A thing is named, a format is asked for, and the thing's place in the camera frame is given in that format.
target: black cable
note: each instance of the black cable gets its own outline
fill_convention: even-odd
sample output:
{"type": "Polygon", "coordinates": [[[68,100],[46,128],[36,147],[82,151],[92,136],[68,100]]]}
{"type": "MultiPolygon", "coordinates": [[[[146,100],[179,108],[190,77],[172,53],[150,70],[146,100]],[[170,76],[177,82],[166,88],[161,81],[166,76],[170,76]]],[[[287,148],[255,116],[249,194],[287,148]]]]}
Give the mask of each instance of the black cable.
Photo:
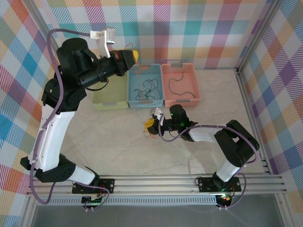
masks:
{"type": "Polygon", "coordinates": [[[173,138],[175,138],[175,136],[173,136],[173,135],[170,133],[170,131],[169,131],[169,134],[170,134],[173,138]]]}
{"type": "Polygon", "coordinates": [[[105,88],[108,83],[109,83],[109,80],[107,79],[106,84],[103,87],[100,87],[100,88],[97,88],[97,89],[86,88],[86,90],[88,90],[88,91],[100,91],[103,88],[105,88]]]}
{"type": "Polygon", "coordinates": [[[181,96],[181,95],[183,95],[183,94],[185,94],[185,93],[190,93],[193,97],[196,97],[196,96],[195,96],[193,93],[191,93],[190,91],[186,91],[186,92],[183,92],[182,94],[178,94],[178,93],[176,93],[176,92],[173,92],[173,91],[170,89],[170,81],[171,81],[172,79],[174,79],[175,81],[181,81],[181,80],[183,79],[184,73],[185,73],[185,71],[182,72],[182,78],[181,78],[181,79],[175,79],[175,78],[169,79],[169,90],[170,90],[171,93],[176,94],[176,95],[178,95],[178,96],[181,96]]]}
{"type": "Polygon", "coordinates": [[[199,185],[196,183],[197,179],[202,178],[201,176],[196,177],[195,179],[195,185],[197,185],[199,187],[199,185]]]}
{"type": "Polygon", "coordinates": [[[141,90],[139,88],[134,90],[134,91],[138,91],[138,94],[137,94],[137,96],[135,98],[136,101],[138,101],[138,100],[150,100],[150,97],[153,98],[154,100],[156,100],[155,96],[150,95],[150,93],[153,90],[157,90],[158,91],[158,93],[159,93],[159,99],[161,99],[161,94],[160,94],[160,91],[158,89],[159,83],[158,83],[158,80],[156,78],[145,80],[143,82],[143,86],[145,87],[145,90],[141,90]],[[145,85],[146,82],[150,83],[150,88],[145,85]]]}

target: pink basket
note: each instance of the pink basket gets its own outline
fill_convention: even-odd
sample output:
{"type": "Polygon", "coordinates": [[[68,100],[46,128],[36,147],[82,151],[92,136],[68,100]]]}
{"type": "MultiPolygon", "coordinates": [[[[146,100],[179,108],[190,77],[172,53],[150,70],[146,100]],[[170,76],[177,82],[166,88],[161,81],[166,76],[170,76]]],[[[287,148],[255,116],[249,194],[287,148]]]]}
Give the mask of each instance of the pink basket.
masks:
{"type": "Polygon", "coordinates": [[[182,63],[182,64],[163,64],[162,66],[162,83],[164,90],[164,100],[165,106],[171,107],[175,104],[180,104],[182,106],[195,106],[200,101],[200,89],[195,73],[195,68],[192,63],[182,63]],[[176,80],[170,81],[170,89],[169,89],[169,80],[174,78],[176,80]]]}

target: red component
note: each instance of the red component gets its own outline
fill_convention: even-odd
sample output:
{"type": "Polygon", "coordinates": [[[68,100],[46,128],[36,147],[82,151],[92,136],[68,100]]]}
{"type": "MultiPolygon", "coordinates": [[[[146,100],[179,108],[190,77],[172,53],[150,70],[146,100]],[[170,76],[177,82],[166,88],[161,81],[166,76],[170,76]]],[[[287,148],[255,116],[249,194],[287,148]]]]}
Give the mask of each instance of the red component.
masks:
{"type": "Polygon", "coordinates": [[[115,52],[115,56],[116,56],[117,60],[120,60],[118,52],[115,52]]]}

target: plastic basket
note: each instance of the plastic basket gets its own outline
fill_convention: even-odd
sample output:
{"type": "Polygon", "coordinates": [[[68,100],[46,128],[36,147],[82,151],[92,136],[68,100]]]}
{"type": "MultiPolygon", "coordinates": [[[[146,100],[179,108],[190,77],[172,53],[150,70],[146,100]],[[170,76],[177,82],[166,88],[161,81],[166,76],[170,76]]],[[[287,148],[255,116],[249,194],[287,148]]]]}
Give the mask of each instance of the plastic basket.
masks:
{"type": "MultiPolygon", "coordinates": [[[[108,85],[93,92],[93,105],[97,110],[112,110],[128,108],[127,103],[127,76],[111,76],[108,85]]],[[[104,86],[97,83],[94,89],[104,86]]]]}
{"type": "Polygon", "coordinates": [[[128,86],[127,86],[127,100],[131,108],[141,107],[161,107],[163,105],[163,86],[162,86],[162,73],[160,64],[150,64],[147,66],[134,65],[128,71],[128,86]],[[144,90],[144,82],[147,79],[157,79],[158,89],[154,89],[150,95],[156,99],[151,100],[138,100],[138,91],[136,89],[144,90]]]}
{"type": "Polygon", "coordinates": [[[194,65],[192,63],[163,64],[161,67],[165,106],[171,107],[175,104],[180,104],[182,106],[197,105],[200,101],[200,89],[194,65]],[[195,97],[190,93],[176,95],[169,89],[169,80],[172,78],[176,80],[181,79],[183,72],[184,77],[181,81],[171,80],[170,89],[178,94],[188,91],[193,93],[195,97]]]}

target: blue basket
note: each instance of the blue basket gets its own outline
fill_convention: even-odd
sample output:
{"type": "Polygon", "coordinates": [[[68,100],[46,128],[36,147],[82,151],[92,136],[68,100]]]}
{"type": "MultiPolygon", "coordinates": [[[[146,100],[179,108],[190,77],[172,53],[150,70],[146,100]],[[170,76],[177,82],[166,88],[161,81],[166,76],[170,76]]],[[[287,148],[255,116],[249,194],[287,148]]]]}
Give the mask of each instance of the blue basket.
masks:
{"type": "Polygon", "coordinates": [[[140,69],[138,65],[134,65],[128,71],[128,82],[127,82],[127,101],[131,108],[142,108],[142,107],[161,107],[163,105],[163,85],[162,85],[162,71],[160,64],[147,65],[146,69],[140,69]],[[149,83],[145,81],[148,79],[158,80],[158,89],[154,89],[150,92],[149,100],[139,100],[138,90],[145,90],[149,87],[149,83]]]}

